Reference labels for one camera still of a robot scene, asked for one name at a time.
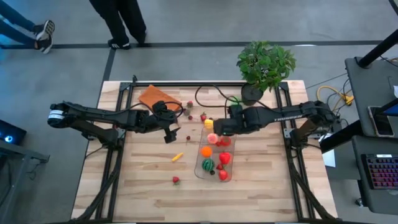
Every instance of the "potted plant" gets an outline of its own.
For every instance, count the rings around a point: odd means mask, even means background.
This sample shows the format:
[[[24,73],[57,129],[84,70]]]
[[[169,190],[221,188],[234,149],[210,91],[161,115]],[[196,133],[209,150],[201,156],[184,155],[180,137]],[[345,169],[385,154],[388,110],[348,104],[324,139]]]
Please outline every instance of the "potted plant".
[[[254,41],[247,45],[238,56],[237,66],[247,81],[242,86],[242,101],[252,106],[260,100],[264,91],[287,78],[296,67],[296,59],[290,50],[281,46],[270,46],[266,41]]]

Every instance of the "toy watermelon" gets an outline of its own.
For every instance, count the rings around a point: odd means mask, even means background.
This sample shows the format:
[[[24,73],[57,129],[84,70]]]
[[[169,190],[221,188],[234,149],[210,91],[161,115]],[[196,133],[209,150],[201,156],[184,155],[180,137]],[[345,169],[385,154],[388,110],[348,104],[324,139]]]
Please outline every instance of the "toy watermelon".
[[[211,170],[214,169],[214,161],[212,159],[205,159],[202,163],[201,163],[201,167],[209,172]]]

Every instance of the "black plant pot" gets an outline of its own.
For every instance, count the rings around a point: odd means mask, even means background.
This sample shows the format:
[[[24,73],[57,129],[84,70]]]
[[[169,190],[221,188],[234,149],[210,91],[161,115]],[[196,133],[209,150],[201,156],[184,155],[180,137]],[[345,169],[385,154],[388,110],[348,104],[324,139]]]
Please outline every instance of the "black plant pot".
[[[245,83],[242,86],[241,95],[243,104],[246,106],[252,106],[259,101],[263,96],[264,92],[255,88],[252,84]]]

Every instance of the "black pants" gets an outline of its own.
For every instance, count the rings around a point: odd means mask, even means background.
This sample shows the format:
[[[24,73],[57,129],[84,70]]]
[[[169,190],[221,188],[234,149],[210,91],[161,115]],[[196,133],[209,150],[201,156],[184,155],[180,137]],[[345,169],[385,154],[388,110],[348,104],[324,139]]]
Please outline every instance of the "black pants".
[[[130,34],[140,44],[144,43],[147,27],[142,18],[137,0],[90,0],[90,3],[105,20],[115,41],[120,43],[129,41],[120,18],[121,16]]]

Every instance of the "person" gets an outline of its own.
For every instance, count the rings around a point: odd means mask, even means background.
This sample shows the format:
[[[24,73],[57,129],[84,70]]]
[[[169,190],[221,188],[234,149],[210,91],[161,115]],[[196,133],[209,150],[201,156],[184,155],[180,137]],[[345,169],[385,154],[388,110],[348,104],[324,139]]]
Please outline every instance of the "person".
[[[16,42],[40,50],[44,54],[47,54],[50,51],[53,41],[52,33],[55,30],[55,24],[51,20],[45,21],[44,24],[36,25],[19,14],[3,0],[0,0],[0,15],[6,18],[10,23],[33,32],[35,39],[19,32],[2,20],[0,20],[0,34],[3,34]]]
[[[120,16],[138,44],[145,42],[147,27],[142,18],[137,0],[90,0],[90,3],[105,20],[111,32],[112,39],[108,41],[109,47],[124,50],[131,48]]]

